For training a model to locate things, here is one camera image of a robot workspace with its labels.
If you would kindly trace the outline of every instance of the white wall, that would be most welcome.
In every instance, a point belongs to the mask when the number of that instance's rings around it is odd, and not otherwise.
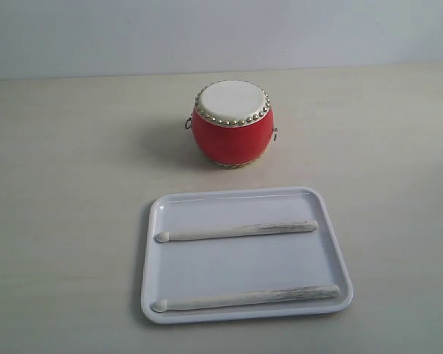
[[[0,79],[443,60],[443,0],[0,0]]]

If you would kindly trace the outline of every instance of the drum ring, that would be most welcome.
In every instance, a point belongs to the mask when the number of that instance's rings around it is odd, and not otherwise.
[[[192,117],[188,117],[188,119],[185,121],[185,129],[192,128]]]

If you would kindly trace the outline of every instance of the drumstick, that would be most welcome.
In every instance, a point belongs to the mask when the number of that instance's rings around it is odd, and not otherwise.
[[[259,225],[237,226],[221,229],[163,231],[156,235],[158,242],[207,240],[211,238],[274,235],[293,232],[312,232],[318,228],[315,220],[294,223],[262,223]]]
[[[169,310],[199,310],[230,306],[267,304],[271,302],[328,299],[340,294],[338,285],[306,286],[274,291],[249,291],[235,295],[205,296],[186,300],[158,300],[151,308],[156,312]]]

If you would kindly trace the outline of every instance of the small drum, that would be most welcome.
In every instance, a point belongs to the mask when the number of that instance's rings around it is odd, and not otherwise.
[[[192,128],[200,150],[225,167],[253,162],[277,133],[268,94],[252,83],[236,80],[201,90],[185,127]]]

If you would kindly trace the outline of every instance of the tray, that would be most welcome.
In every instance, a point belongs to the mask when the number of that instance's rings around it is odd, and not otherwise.
[[[162,231],[212,229],[315,219],[318,230],[158,243]],[[157,313],[158,299],[336,284],[333,299],[277,302]],[[175,324],[332,313],[346,308],[353,288],[323,199],[306,187],[165,195],[151,208],[141,308],[153,322]]]

